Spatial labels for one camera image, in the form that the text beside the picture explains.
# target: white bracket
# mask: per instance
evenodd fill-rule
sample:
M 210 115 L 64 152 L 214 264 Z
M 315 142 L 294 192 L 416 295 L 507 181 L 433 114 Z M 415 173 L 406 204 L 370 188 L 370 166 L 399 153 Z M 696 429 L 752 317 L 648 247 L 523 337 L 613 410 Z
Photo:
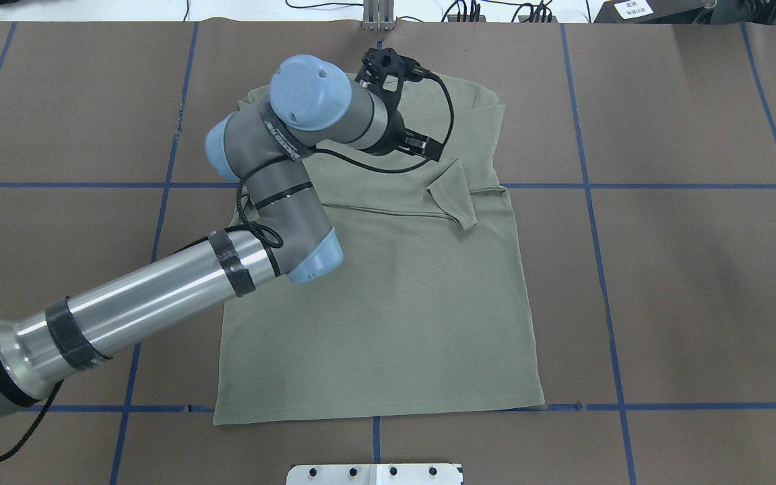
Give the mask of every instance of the white bracket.
M 286 485 L 463 485 L 463 467 L 452 463 L 299 465 Z
M 394 30 L 394 0 L 364 0 L 364 30 Z

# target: robotic arm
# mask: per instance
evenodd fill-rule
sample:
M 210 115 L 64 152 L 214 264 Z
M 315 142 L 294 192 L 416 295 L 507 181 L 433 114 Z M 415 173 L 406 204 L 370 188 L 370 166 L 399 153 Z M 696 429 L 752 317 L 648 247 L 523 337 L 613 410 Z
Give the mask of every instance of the robotic arm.
M 243 225 L 214 231 L 27 319 L 0 319 L 0 416 L 45 399 L 65 377 L 282 274 L 305 283 L 338 267 L 342 249 L 302 159 L 324 151 L 314 149 L 317 142 L 332 140 L 376 156 L 399 150 L 424 162 L 439 160 L 443 143 L 404 128 L 397 112 L 406 81 L 440 83 L 453 120 L 444 83 L 418 62 L 390 48 L 370 49 L 362 62 L 352 81 L 313 56 L 289 58 L 271 78 L 267 99 L 207 134 L 209 161 L 240 181 L 240 192 L 246 182 L 258 223 L 245 218 Z M 386 89 L 393 79 L 396 87 Z

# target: metal stand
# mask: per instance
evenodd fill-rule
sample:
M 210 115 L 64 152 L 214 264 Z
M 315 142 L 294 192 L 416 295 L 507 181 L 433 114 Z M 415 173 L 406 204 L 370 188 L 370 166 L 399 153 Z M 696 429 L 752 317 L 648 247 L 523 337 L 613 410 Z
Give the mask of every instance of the metal stand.
M 394 30 L 394 0 L 364 0 L 364 30 Z

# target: brown table surface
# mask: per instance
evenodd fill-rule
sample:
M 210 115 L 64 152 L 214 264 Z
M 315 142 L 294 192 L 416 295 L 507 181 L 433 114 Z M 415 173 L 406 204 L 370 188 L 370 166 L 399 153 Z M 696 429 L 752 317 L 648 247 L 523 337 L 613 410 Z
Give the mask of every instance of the brown table surface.
M 776 484 L 776 27 L 0 24 L 0 317 L 224 226 L 207 129 L 286 57 L 356 71 L 378 40 L 507 105 L 550 408 L 215 427 L 216 309 L 69 379 L 0 483 L 452 461 L 471 484 Z M 0 420 L 0 453 L 34 417 Z

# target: label sticker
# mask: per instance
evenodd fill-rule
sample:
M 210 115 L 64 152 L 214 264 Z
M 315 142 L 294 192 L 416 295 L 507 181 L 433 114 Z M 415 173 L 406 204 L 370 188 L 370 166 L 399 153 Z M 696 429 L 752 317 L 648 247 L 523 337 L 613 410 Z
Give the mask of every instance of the label sticker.
M 655 13 L 655 10 L 652 10 L 646 0 L 629 0 L 628 2 L 616 3 L 615 7 L 618 10 L 618 15 L 621 15 L 625 20 Z

